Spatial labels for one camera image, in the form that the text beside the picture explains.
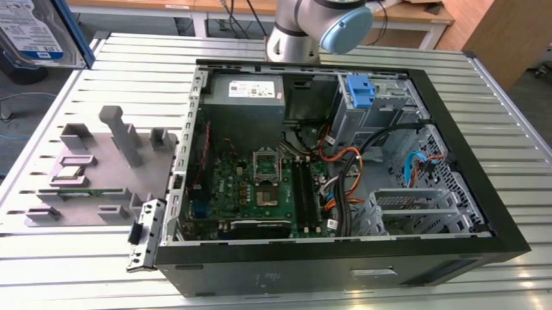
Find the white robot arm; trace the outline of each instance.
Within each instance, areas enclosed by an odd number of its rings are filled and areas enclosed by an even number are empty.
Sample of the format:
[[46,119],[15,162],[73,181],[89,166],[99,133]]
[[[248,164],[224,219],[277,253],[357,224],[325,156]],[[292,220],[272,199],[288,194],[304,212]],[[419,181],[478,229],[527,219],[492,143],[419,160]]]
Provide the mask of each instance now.
[[267,46],[269,60],[315,63],[319,46],[332,54],[348,53],[372,27],[365,4],[367,0],[280,0]]

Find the floor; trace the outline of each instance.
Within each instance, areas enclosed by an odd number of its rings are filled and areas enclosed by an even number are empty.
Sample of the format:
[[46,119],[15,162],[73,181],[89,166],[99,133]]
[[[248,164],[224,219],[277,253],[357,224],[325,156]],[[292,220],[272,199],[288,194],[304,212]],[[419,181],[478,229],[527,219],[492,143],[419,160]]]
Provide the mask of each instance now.
[[[94,37],[95,31],[110,30],[113,32],[126,32],[137,34],[160,34],[193,36],[194,27],[190,19],[173,19],[168,17],[138,17],[99,14],[77,14],[83,33],[89,40]],[[263,30],[257,23],[249,21],[240,22],[246,30],[250,39],[263,39]],[[213,37],[236,37],[245,38],[237,25],[237,35],[226,23],[226,30],[218,21],[210,21],[209,33]],[[267,32],[272,32],[273,24],[264,23]],[[53,103],[53,97],[49,95],[18,96],[9,100],[2,98],[25,92],[49,92],[57,94],[70,76],[71,70],[49,69],[50,75],[45,81],[21,86],[13,84],[6,75],[0,73],[0,102],[3,107],[9,107],[14,112],[14,120],[9,123],[0,122],[0,134],[13,137],[29,137],[43,119],[43,116]],[[527,72],[519,79],[512,90],[508,92],[510,97],[516,103],[519,109],[534,124],[549,144],[552,144],[552,79],[535,79],[534,74]],[[0,183],[5,179],[3,174],[9,173],[14,162],[26,146],[26,139],[7,139],[0,137]]]

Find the side panel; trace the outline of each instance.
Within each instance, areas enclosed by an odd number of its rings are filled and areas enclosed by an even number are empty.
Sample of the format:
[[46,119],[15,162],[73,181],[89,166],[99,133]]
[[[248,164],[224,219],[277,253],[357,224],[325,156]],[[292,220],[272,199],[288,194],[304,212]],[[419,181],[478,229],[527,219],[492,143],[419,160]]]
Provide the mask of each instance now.
[[184,296],[263,295],[353,291],[432,285],[483,264],[483,257],[392,256],[158,265]]

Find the white table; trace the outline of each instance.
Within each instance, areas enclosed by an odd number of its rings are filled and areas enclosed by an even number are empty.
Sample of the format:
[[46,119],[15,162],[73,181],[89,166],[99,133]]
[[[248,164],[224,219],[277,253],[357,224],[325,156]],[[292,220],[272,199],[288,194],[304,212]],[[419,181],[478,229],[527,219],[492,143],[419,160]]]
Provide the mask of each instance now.
[[161,272],[128,273],[129,227],[29,228],[39,203],[27,191],[47,183],[67,122],[107,132],[103,105],[121,105],[140,132],[181,133],[196,59],[264,59],[259,40],[111,34],[91,44],[94,70],[75,71],[0,186],[2,309],[122,309],[205,305],[208,309],[552,308],[552,152],[475,59],[459,52],[359,48],[321,52],[323,62],[427,71],[498,188],[532,252],[482,267],[438,287],[284,294],[265,298],[184,298]]
[[[161,10],[152,8],[124,8],[117,6],[70,5],[70,9],[74,13],[190,18],[194,21],[197,37],[209,37],[209,19],[228,19],[229,17],[226,12],[193,11],[189,10],[188,6],[182,6],[181,10]],[[234,14],[234,16],[238,21],[256,21],[253,14]],[[275,22],[273,15],[259,16],[261,21]],[[439,43],[439,39],[442,39],[450,23],[452,22],[440,20],[436,20],[434,23],[404,23],[399,21],[389,21],[388,29],[426,31],[427,34],[419,48],[423,50],[432,50]],[[384,22],[373,21],[372,27],[377,29],[383,28]]]

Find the metal bracket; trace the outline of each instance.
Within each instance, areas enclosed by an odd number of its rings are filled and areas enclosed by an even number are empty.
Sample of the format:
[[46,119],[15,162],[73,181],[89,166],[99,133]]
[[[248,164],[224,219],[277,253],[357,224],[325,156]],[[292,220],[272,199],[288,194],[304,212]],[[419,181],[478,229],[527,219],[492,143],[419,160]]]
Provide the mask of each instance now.
[[156,252],[160,245],[164,227],[164,215],[168,202],[154,199],[142,205],[141,217],[133,224],[129,233],[130,257],[128,272],[154,271]]

